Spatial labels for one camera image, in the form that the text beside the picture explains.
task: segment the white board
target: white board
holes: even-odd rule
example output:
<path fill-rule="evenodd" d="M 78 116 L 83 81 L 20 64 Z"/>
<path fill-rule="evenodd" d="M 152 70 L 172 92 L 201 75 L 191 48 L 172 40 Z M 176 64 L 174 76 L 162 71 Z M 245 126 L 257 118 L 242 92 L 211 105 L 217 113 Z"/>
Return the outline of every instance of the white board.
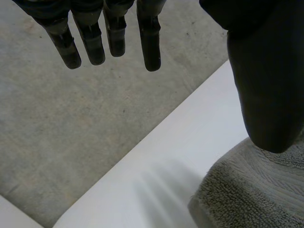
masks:
<path fill-rule="evenodd" d="M 0 196 L 0 227 L 1 228 L 42 228 L 21 210 Z"/>
<path fill-rule="evenodd" d="M 195 228 L 191 196 L 212 164 L 246 137 L 226 62 L 54 228 Z"/>

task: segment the gloved finger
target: gloved finger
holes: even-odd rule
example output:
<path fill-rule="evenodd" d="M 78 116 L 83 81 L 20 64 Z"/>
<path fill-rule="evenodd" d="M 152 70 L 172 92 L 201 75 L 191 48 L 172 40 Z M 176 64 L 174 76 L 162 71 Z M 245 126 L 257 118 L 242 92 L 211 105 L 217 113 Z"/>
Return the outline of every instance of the gloved finger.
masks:
<path fill-rule="evenodd" d="M 80 67 L 81 59 L 67 24 L 70 10 L 68 0 L 14 0 L 14 2 L 47 31 L 68 68 Z"/>
<path fill-rule="evenodd" d="M 287 150 L 304 125 L 303 10 L 303 1 L 280 1 L 257 29 L 228 36 L 248 134 L 274 153 Z"/>
<path fill-rule="evenodd" d="M 104 20 L 110 51 L 112 56 L 120 57 L 125 53 L 124 35 L 127 24 L 124 16 L 134 0 L 104 0 L 104 3 Z"/>
<path fill-rule="evenodd" d="M 137 19 L 144 63 L 148 71 L 161 67 L 160 30 L 158 15 L 166 0 L 137 0 Z"/>
<path fill-rule="evenodd" d="M 103 0 L 72 0 L 71 10 L 77 25 L 85 50 L 93 65 L 105 61 L 105 51 L 98 25 Z"/>

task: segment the towel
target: towel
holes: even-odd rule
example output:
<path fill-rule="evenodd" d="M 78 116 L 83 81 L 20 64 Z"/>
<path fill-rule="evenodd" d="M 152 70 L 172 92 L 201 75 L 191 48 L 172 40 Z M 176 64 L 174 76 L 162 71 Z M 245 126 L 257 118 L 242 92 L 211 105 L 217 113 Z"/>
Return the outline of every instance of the towel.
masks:
<path fill-rule="evenodd" d="M 199 228 L 304 228 L 304 134 L 282 154 L 245 139 L 211 167 L 189 209 Z"/>

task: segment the terry cloth towel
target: terry cloth towel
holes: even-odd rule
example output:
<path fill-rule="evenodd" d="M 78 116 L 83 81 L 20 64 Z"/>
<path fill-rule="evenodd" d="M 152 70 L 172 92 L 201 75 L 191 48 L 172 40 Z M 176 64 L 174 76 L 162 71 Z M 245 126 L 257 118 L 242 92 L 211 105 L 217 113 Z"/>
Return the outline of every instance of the terry cloth towel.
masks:
<path fill-rule="evenodd" d="M 189 210 L 199 228 L 304 228 L 304 135 L 282 154 L 245 139 L 212 166 Z"/>

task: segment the concrete floor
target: concrete floor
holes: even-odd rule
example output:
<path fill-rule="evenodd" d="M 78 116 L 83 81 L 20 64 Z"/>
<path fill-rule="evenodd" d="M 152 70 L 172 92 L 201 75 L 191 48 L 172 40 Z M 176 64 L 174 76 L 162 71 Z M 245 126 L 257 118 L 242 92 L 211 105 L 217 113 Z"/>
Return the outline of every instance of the concrete floor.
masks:
<path fill-rule="evenodd" d="M 45 228 L 228 58 L 226 33 L 197 0 L 168 0 L 160 15 L 162 67 L 146 71 L 135 7 L 126 54 L 69 70 L 42 27 L 0 2 L 0 194 Z M 100 26 L 105 32 L 103 17 Z"/>

